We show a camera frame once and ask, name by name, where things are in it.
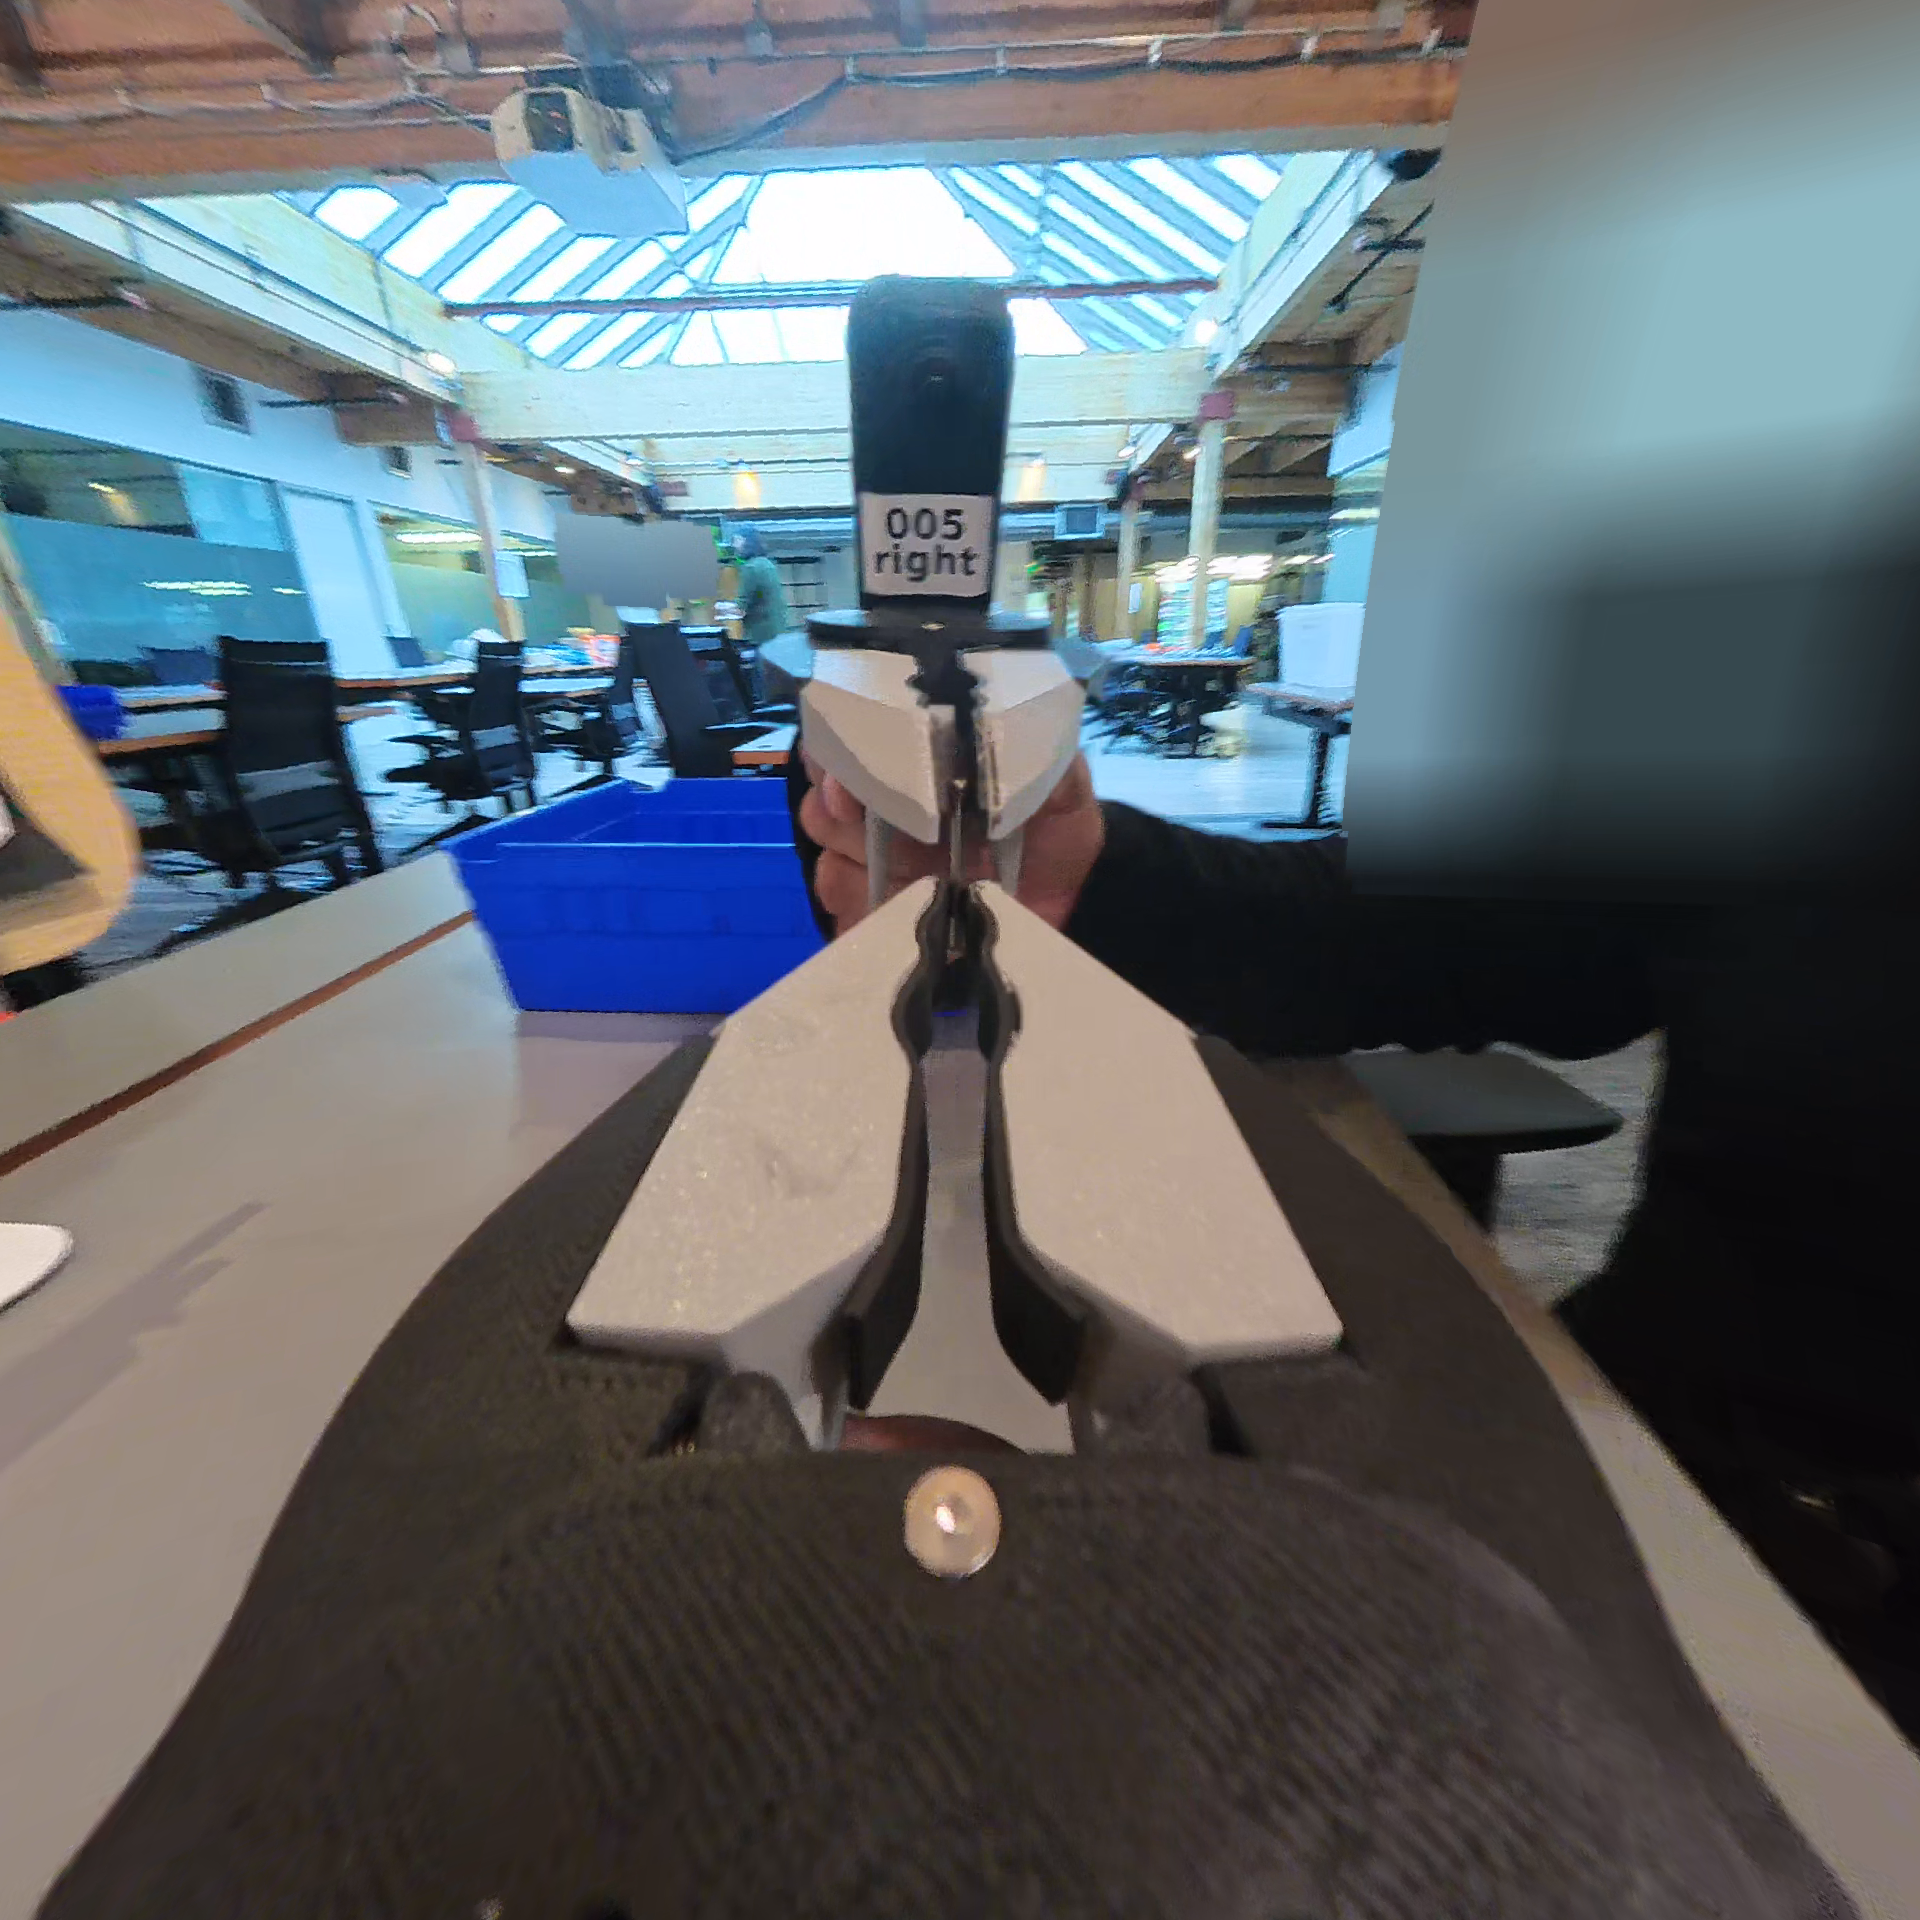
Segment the person's dark clothed body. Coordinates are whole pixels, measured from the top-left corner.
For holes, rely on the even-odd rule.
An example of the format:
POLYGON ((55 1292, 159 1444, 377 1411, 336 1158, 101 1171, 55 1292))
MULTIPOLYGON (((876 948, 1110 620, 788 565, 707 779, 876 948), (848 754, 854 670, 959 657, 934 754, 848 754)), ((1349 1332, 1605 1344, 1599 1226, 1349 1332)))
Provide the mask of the person's dark clothed body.
POLYGON ((1915 1068, 1668 1025, 1639 1172, 1559 1316, 1915 1746, 1915 1068))

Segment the blue plastic bin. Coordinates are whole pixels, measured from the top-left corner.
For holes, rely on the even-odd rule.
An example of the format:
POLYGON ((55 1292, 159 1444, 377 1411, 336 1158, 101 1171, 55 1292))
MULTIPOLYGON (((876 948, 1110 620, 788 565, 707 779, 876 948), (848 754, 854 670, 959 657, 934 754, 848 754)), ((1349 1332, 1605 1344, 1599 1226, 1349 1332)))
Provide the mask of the blue plastic bin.
POLYGON ((824 947, 771 778, 600 784, 448 858, 525 1014, 721 1017, 824 947))

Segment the black office chair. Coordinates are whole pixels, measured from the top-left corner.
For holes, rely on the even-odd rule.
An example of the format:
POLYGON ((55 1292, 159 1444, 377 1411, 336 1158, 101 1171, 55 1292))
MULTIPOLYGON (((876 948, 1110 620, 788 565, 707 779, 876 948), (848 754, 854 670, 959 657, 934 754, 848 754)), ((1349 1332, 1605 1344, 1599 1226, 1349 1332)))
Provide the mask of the black office chair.
POLYGON ((215 641, 230 848, 247 872, 308 861, 348 884, 384 874, 324 641, 215 641))
POLYGON ((736 749, 798 721, 792 707, 721 718, 680 628, 672 621, 621 617, 621 657, 646 688, 663 734, 663 758, 677 779, 731 779, 736 749))
POLYGON ((451 724, 400 737, 400 745, 414 747, 416 758, 392 766, 390 779, 430 789, 451 811, 451 822, 427 834, 416 851, 486 827, 481 802, 500 802, 504 816, 536 808, 536 756, 524 716, 520 666, 520 641, 477 641, 469 685, 453 701, 451 724))

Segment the person's right forearm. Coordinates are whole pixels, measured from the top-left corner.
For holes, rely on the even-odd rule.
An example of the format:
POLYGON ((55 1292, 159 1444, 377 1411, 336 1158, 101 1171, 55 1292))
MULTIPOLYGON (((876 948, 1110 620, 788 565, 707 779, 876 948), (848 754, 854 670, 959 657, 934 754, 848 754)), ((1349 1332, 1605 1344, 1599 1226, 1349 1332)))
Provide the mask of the person's right forearm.
POLYGON ((1262 1059, 1512 1044, 1575 1061, 1662 1020, 1649 929, 1595 904, 1363 892, 1335 838, 1251 844, 1097 805, 1065 936, 1262 1059))

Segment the person's right hand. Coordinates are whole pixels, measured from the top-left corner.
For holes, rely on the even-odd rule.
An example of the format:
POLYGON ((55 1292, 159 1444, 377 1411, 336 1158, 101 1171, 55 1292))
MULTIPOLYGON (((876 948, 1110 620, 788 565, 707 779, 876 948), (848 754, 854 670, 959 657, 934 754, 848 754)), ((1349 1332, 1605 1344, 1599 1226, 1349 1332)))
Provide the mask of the person's right hand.
MULTIPOLYGON (((811 917, 828 942, 865 920, 872 898, 885 904, 921 878, 945 878, 948 854, 942 848, 894 837, 883 848, 880 892, 872 894, 868 814, 857 797, 806 754, 788 762, 784 793, 811 917)), ((1065 929, 1103 837, 1088 756, 1079 753, 1024 827, 1020 904, 1049 925, 1065 929)))

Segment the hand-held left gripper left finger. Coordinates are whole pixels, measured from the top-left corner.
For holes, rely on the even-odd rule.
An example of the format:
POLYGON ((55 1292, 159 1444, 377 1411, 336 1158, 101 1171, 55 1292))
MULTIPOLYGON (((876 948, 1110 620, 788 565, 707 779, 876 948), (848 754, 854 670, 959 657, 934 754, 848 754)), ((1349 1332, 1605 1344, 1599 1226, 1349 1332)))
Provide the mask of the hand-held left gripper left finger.
POLYGON ((581 1294, 593 1350, 777 1386, 836 1444, 915 1326, 945 889, 918 880, 719 1025, 581 1294))

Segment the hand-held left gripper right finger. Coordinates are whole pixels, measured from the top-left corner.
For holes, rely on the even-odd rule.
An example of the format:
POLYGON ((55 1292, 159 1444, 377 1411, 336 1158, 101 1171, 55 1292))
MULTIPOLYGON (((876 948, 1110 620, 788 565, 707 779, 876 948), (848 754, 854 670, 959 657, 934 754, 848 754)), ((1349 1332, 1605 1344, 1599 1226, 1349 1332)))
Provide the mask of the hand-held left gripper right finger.
POLYGON ((1342 1320, 1193 1032, 996 883, 969 889, 992 1321, 1095 1449, 1240 1362, 1324 1361, 1342 1320))

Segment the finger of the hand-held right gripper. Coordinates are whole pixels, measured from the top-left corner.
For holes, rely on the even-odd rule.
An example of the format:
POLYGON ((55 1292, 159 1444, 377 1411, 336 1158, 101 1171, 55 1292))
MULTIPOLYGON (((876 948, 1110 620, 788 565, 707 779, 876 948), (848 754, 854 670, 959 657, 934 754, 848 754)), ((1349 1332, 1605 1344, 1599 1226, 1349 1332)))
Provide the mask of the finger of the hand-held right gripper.
POLYGON ((828 910, 961 872, 961 661, 951 645, 808 645, 804 834, 828 910))
POLYGON ((1007 896, 1024 864, 1024 830, 1079 753, 1084 685, 1044 648, 964 651, 971 680, 966 818, 1007 896))

